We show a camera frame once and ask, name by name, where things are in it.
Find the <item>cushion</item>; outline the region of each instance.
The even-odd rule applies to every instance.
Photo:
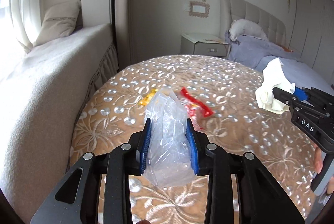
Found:
[[[81,2],[72,0],[56,4],[48,9],[34,47],[47,43],[57,38],[68,37],[76,27]]]
[[[262,28],[258,24],[246,19],[235,20],[231,25],[229,33],[232,41],[235,41],[240,35],[251,35],[268,41],[268,38]]]

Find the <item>light switch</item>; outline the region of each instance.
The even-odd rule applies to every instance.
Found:
[[[200,5],[194,5],[192,7],[192,11],[195,13],[202,13],[205,14],[205,6],[200,6]]]

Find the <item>wall socket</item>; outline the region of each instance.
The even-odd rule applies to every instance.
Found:
[[[187,11],[187,12],[190,12],[190,4],[184,4],[183,5],[183,11]]]

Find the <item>blue bedding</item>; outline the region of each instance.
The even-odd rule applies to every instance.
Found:
[[[247,67],[255,69],[261,59],[266,56],[275,56],[285,59],[298,60],[295,53],[285,52],[280,46],[249,35],[240,35],[237,43],[232,42],[225,35],[225,40],[231,44],[231,52],[228,59],[241,63]]]

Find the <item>white blanket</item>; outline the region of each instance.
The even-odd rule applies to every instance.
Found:
[[[0,187],[25,223],[63,177],[82,104],[101,71],[118,68],[111,27],[34,48],[0,84]]]

